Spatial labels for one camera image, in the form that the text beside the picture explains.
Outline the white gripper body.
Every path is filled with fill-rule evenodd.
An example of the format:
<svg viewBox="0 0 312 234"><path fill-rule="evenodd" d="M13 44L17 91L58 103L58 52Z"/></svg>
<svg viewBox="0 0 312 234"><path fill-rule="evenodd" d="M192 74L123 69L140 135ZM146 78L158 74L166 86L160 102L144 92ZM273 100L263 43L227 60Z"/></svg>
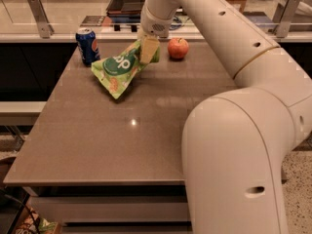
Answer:
<svg viewBox="0 0 312 234"><path fill-rule="evenodd" d="M145 33L158 37L168 37L171 23L172 14L170 10L167 10L156 0L145 0L140 15L140 26Z"/></svg>

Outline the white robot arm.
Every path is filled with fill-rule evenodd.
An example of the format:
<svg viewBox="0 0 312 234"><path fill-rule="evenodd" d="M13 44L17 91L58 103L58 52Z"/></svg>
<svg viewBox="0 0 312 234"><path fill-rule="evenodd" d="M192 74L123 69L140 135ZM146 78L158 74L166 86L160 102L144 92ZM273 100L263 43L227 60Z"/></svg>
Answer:
<svg viewBox="0 0 312 234"><path fill-rule="evenodd" d="M167 36L177 8L237 86L200 102L183 128L193 233L289 234L282 163L312 130L312 80L225 0L145 0L143 33Z"/></svg>

